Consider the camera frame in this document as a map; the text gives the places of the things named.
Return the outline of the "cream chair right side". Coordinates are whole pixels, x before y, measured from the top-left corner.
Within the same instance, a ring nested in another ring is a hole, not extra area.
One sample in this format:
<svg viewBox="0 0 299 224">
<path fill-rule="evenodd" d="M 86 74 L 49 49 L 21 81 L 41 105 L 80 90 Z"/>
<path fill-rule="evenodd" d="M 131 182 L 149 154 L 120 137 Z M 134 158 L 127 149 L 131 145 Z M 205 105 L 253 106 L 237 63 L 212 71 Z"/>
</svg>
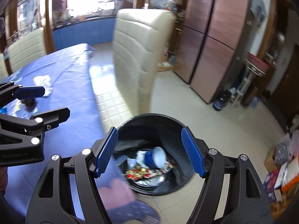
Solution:
<svg viewBox="0 0 299 224">
<path fill-rule="evenodd" d="M 112 41 L 116 84 L 130 112 L 150 111 L 152 88 L 175 17 L 159 9 L 122 9 Z"/>
</svg>

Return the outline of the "cream chair far middle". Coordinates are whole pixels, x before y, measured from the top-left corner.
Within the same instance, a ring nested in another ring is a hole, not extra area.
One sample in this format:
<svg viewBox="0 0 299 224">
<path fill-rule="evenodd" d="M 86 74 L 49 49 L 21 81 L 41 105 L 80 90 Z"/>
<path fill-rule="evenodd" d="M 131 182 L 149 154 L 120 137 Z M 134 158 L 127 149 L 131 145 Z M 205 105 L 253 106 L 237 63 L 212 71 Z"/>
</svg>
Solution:
<svg viewBox="0 0 299 224">
<path fill-rule="evenodd" d="M 27 64 L 46 55 L 44 29 L 40 27 L 8 47 L 11 71 L 15 73 Z"/>
</svg>

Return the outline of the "cream chair far left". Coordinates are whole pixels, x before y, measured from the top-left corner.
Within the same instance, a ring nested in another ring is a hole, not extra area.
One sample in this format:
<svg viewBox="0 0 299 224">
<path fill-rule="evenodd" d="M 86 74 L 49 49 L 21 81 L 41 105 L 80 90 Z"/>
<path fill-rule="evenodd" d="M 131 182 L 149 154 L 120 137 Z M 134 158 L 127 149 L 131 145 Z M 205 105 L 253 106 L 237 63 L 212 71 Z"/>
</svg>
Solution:
<svg viewBox="0 0 299 224">
<path fill-rule="evenodd" d="M 4 81 L 8 77 L 7 67 L 4 60 L 3 53 L 0 53 L 0 82 Z"/>
</svg>

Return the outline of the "blue water jug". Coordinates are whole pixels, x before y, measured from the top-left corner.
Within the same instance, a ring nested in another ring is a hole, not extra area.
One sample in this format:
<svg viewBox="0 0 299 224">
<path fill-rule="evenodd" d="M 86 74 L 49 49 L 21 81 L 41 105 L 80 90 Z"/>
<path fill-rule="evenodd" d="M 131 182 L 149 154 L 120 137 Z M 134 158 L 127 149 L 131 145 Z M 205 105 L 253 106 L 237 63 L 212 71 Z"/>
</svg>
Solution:
<svg viewBox="0 0 299 224">
<path fill-rule="evenodd" d="M 213 109 L 215 111 L 221 111 L 229 102 L 231 98 L 231 92 L 229 90 L 223 91 L 217 99 L 213 102 Z"/>
</svg>

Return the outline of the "brown glass medicine bottle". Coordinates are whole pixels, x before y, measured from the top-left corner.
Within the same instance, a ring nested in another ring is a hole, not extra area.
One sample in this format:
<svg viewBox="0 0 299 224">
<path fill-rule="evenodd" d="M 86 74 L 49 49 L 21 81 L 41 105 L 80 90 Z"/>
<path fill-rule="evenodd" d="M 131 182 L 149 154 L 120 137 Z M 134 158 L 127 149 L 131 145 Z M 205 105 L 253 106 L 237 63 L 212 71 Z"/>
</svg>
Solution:
<svg viewBox="0 0 299 224">
<path fill-rule="evenodd" d="M 36 107 L 36 99 L 30 98 L 30 99 L 23 99 L 21 100 L 22 104 L 25 105 L 27 111 L 33 111 Z"/>
</svg>

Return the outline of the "white metal stand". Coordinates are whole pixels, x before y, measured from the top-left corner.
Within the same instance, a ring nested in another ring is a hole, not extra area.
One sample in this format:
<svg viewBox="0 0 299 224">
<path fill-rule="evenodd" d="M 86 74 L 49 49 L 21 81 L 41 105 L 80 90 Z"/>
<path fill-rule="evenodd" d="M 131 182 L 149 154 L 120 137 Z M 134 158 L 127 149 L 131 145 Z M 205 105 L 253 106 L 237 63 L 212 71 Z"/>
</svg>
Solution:
<svg viewBox="0 0 299 224">
<path fill-rule="evenodd" d="M 240 85 L 237 87 L 236 92 L 231 97 L 231 107 L 234 108 L 237 105 L 241 105 L 243 108 L 247 108 L 251 101 L 254 99 L 257 87 L 253 87 L 248 93 L 248 89 L 256 77 L 263 77 L 268 71 L 269 65 L 263 62 L 261 59 L 248 52 L 244 58 L 245 74 Z"/>
</svg>

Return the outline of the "cream chair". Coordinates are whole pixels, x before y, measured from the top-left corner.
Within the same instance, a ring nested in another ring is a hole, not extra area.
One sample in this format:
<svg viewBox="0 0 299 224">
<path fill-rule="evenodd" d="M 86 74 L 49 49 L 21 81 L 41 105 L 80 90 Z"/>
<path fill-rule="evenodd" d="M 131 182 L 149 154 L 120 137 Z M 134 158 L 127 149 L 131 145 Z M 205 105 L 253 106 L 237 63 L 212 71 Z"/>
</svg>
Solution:
<svg viewBox="0 0 299 224">
<path fill-rule="evenodd" d="M 130 112 L 150 111 L 152 88 L 175 17 L 159 9 L 122 9 L 112 41 L 116 84 Z"/>
<path fill-rule="evenodd" d="M 4 81 L 8 77 L 7 67 L 4 60 L 3 53 L 0 53 L 0 82 Z"/>
<path fill-rule="evenodd" d="M 46 55 L 44 29 L 40 27 L 8 47 L 11 71 L 15 73 L 27 64 Z"/>
</svg>

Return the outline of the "blue kitchen cabinet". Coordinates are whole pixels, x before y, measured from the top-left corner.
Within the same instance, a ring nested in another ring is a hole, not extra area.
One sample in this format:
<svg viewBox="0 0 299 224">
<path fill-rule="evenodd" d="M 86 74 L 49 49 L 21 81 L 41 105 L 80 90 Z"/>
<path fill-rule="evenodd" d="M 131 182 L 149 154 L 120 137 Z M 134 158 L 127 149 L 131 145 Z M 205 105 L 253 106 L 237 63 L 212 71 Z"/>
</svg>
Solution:
<svg viewBox="0 0 299 224">
<path fill-rule="evenodd" d="M 114 17 L 96 18 L 53 30 L 55 50 L 59 51 L 80 43 L 91 46 L 111 43 L 115 26 Z"/>
</svg>

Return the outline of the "blue plastic cup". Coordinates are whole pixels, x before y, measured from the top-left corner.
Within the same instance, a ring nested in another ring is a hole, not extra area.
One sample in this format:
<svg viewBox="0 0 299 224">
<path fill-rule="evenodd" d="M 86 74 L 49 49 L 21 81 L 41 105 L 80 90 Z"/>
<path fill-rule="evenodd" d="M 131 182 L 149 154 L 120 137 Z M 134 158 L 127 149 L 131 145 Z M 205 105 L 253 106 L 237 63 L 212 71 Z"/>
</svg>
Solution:
<svg viewBox="0 0 299 224">
<path fill-rule="evenodd" d="M 144 163 L 149 168 L 163 168 L 166 161 L 166 153 L 161 147 L 155 147 L 147 151 L 144 156 Z"/>
</svg>

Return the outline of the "blue foil wrapper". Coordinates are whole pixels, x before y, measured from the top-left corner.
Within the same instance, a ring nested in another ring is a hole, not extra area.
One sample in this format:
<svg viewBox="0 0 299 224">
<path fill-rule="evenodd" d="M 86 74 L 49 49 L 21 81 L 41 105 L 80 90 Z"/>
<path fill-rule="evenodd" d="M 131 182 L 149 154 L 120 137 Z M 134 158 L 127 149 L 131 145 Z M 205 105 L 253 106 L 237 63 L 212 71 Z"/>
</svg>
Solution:
<svg viewBox="0 0 299 224">
<path fill-rule="evenodd" d="M 39 110 L 37 106 L 35 106 L 33 109 L 29 109 L 18 99 L 1 108 L 1 114 L 6 114 L 23 119 L 30 119 L 31 115 L 38 112 Z"/>
</svg>

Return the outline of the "black trash bin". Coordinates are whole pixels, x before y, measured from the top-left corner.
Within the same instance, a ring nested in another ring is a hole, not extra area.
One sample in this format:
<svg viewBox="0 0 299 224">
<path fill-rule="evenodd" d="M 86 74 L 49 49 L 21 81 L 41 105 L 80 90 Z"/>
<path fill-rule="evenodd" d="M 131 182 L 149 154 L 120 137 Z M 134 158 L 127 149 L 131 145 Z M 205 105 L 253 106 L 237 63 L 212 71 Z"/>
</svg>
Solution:
<svg viewBox="0 0 299 224">
<path fill-rule="evenodd" d="M 181 141 L 184 124 L 163 114 L 143 114 L 118 129 L 113 156 L 130 188 L 163 196 L 184 187 L 194 175 Z"/>
</svg>

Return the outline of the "pink brown refrigerator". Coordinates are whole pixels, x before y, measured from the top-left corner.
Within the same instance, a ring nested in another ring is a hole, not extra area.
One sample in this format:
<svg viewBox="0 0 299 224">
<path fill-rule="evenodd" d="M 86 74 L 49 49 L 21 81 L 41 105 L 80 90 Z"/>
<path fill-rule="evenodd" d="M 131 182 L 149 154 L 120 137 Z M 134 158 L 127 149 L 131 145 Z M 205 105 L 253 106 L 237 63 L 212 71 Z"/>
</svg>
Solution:
<svg viewBox="0 0 299 224">
<path fill-rule="evenodd" d="M 188 0 L 174 72 L 207 104 L 237 51 L 249 0 Z"/>
</svg>

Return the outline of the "red yellow checkered snack bag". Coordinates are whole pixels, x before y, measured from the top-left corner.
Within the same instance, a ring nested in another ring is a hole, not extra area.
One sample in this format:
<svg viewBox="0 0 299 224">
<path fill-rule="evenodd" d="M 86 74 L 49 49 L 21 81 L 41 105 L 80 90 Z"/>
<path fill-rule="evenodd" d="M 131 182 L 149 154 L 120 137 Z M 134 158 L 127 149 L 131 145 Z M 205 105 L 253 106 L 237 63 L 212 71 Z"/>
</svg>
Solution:
<svg viewBox="0 0 299 224">
<path fill-rule="evenodd" d="M 125 175 L 126 178 L 133 181 L 138 181 L 141 179 L 148 179 L 148 178 L 154 178 L 156 176 L 160 176 L 164 174 L 165 171 L 161 169 L 148 169 L 145 167 L 140 166 L 139 164 L 136 164 L 132 169 L 129 169 L 126 171 Z"/>
</svg>

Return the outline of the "blue printed tablecloth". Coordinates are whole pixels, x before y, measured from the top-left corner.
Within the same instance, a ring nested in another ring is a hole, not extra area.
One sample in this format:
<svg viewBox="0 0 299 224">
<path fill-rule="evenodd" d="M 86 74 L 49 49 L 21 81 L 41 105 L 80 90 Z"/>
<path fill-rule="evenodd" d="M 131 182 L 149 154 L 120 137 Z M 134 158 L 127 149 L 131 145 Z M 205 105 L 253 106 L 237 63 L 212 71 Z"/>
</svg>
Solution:
<svg viewBox="0 0 299 224">
<path fill-rule="evenodd" d="M 112 157 L 82 43 L 26 65 L 1 92 L 1 223 L 159 223 Z"/>
</svg>

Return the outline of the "crumpled white tissue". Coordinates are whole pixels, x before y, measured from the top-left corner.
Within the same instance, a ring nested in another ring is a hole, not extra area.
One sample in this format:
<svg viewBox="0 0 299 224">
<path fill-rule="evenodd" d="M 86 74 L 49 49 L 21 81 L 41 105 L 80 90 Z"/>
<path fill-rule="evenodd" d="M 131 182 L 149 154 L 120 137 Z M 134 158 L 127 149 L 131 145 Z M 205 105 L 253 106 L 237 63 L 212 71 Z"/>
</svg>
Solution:
<svg viewBox="0 0 299 224">
<path fill-rule="evenodd" d="M 33 82 L 36 86 L 44 87 L 45 93 L 43 97 L 48 97 L 52 93 L 53 87 L 49 75 L 36 76 L 33 78 Z"/>
</svg>

